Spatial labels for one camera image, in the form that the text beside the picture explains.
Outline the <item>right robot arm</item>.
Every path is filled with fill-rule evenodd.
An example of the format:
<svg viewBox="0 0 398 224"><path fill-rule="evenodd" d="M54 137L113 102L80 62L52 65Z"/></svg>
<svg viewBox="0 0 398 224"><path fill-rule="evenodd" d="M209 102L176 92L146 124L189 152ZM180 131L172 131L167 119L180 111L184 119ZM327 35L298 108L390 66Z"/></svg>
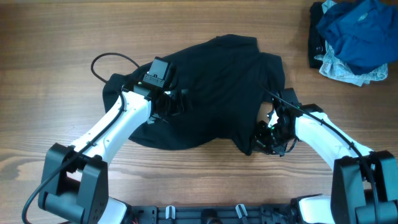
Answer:
<svg viewBox="0 0 398 224"><path fill-rule="evenodd" d="M260 121L256 149L283 156L299 141L331 168L331 194L297 197L280 215L286 223L397 223L397 161L375 152L335 126L315 105L279 104Z"/></svg>

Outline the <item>black polo shirt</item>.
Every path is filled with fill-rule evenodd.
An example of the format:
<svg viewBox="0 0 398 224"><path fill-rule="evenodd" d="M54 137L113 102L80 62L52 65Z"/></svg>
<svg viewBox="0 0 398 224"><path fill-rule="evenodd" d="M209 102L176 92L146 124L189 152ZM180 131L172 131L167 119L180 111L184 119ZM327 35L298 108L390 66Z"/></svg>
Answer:
<svg viewBox="0 0 398 224"><path fill-rule="evenodd" d="M129 140L163 150L184 150L230 139L251 155L263 102L285 87L282 59L261 52L255 37L223 35L163 57L172 66L170 87L187 91L183 111L159 113Z"/></svg>

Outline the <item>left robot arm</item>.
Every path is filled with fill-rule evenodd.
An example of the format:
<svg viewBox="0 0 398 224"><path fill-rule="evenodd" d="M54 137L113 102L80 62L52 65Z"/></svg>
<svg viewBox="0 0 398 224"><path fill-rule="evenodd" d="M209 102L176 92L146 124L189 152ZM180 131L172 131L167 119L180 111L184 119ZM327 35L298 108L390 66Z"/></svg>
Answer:
<svg viewBox="0 0 398 224"><path fill-rule="evenodd" d="M111 109L69 146L55 143L35 191L42 210L71 223L129 223L130 205L109 196L108 167L130 135L150 117L189 108L188 90L137 82L124 85Z"/></svg>

